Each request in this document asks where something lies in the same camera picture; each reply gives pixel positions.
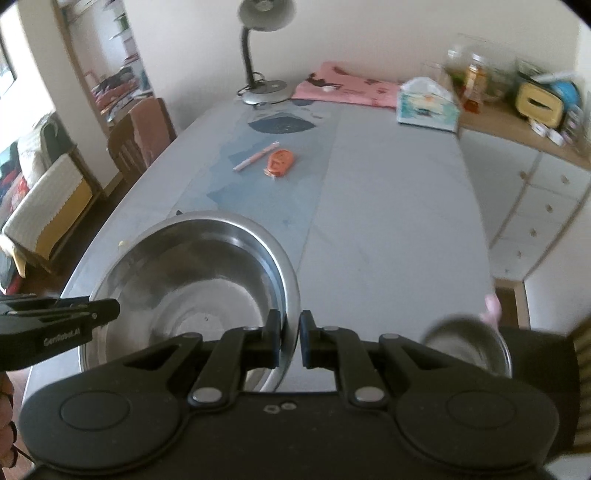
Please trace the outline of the person's left hand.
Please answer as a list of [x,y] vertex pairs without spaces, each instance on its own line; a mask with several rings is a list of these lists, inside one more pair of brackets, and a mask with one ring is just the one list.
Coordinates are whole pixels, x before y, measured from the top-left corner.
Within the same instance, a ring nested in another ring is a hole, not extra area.
[[13,468],[18,459],[15,449],[17,430],[13,422],[14,387],[6,372],[0,377],[0,458],[1,470]]

